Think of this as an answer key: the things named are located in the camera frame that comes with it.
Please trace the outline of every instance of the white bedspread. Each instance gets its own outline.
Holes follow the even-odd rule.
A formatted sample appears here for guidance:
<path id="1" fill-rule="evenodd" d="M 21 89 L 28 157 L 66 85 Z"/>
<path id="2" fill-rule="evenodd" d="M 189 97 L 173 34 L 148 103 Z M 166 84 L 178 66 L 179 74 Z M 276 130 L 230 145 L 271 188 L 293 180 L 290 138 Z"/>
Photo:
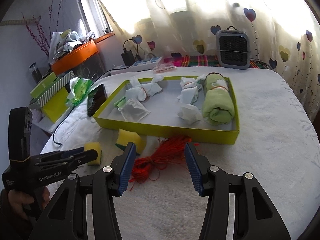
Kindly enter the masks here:
<path id="1" fill-rule="evenodd" d="M 240 133 L 234 145 L 200 143 L 199 153 L 227 173 L 254 174 L 278 209 L 292 240 L 297 239 L 320 205 L 320 147 L 311 122 L 288 84 L 271 70 L 182 67 L 164 75 L 211 72 L 221 73 L 232 81 Z M 144 78 L 152 77 L 153 73 L 123 73 L 99 82 L 105 84 L 110 95 L 120 83 L 134 75 Z M 86 142 L 99 141 L 102 146 L 100 167 L 104 167 L 122 153 L 114 145 L 116 138 L 117 131 L 100 128 L 93 118 L 87 116 L 85 101 L 56 132 L 55 139 L 63 146 L 57 147 L 50 138 L 42 152 L 73 149 Z M 151 155 L 157 146 L 157 138 L 148 137 L 143 155 Z M 83 176 L 98 169 L 85 164 L 76 173 Z M 50 185 L 51 193 L 59 185 Z M 121 198 L 114 198 L 114 202 L 123 240 L 196 240 L 207 198 L 200 197 L 194 190 L 185 167 L 172 165 L 161 171 L 157 181 L 136 183 L 131 192 L 127 190 Z M 233 232 L 234 204 L 230 206 L 227 239 L 232 239 Z"/>

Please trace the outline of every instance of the window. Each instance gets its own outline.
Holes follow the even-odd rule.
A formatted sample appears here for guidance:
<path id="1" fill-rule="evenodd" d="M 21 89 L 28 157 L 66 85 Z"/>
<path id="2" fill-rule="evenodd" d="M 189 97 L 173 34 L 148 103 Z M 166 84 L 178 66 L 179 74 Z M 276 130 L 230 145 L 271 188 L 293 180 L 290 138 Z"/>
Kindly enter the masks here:
<path id="1" fill-rule="evenodd" d="M 102 10 L 100 0 L 79 0 L 87 31 L 93 31 L 95 38 L 112 31 Z"/>

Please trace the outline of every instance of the metal bolt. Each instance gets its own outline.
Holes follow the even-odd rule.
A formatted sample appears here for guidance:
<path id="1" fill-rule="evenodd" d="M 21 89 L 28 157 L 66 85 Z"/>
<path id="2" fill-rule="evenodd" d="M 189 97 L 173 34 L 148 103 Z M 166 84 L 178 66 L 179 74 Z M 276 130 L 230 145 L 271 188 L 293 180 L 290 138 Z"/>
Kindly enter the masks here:
<path id="1" fill-rule="evenodd" d="M 102 170 L 103 172 L 110 172 L 112 171 L 112 168 L 110 166 L 105 166 Z"/>
<path id="2" fill-rule="evenodd" d="M 219 170 L 219 168 L 217 166 L 210 166 L 210 171 L 213 171 L 213 172 L 217 172 Z"/>
<path id="3" fill-rule="evenodd" d="M 68 176 L 68 179 L 73 180 L 73 179 L 75 179 L 76 177 L 77 177 L 77 174 L 71 173 L 71 174 Z"/>
<path id="4" fill-rule="evenodd" d="M 249 172 L 247 172 L 245 175 L 244 175 L 247 179 L 253 179 L 253 175 Z"/>

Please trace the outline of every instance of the yellow sponge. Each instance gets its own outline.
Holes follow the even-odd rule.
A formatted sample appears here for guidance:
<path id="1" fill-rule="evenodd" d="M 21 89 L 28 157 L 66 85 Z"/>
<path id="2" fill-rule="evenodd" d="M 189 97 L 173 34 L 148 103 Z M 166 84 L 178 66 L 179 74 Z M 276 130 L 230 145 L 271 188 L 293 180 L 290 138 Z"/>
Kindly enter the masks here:
<path id="1" fill-rule="evenodd" d="M 142 138 L 137 133 L 119 129 L 116 146 L 124 151 L 129 142 L 133 142 L 136 145 L 138 155 L 143 152 L 146 146 L 146 142 L 142 140 Z"/>
<path id="2" fill-rule="evenodd" d="M 87 165 L 91 166 L 91 165 L 100 165 L 101 162 L 101 146 L 100 143 L 98 142 L 90 142 L 90 143 L 86 143 L 84 144 L 84 151 L 88 151 L 88 150 L 96 150 L 98 153 L 98 157 L 96 160 L 88 162 Z"/>

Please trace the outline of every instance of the orange lid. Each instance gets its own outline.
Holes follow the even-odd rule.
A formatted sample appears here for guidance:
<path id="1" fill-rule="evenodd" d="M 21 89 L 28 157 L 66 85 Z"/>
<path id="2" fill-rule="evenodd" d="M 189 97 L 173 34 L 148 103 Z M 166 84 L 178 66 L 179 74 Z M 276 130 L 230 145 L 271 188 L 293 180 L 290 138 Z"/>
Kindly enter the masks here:
<path id="1" fill-rule="evenodd" d="M 89 41 L 59 59 L 56 63 L 51 65 L 51 69 L 56 75 L 60 75 L 61 73 L 78 66 L 97 52 L 98 49 L 94 41 Z"/>

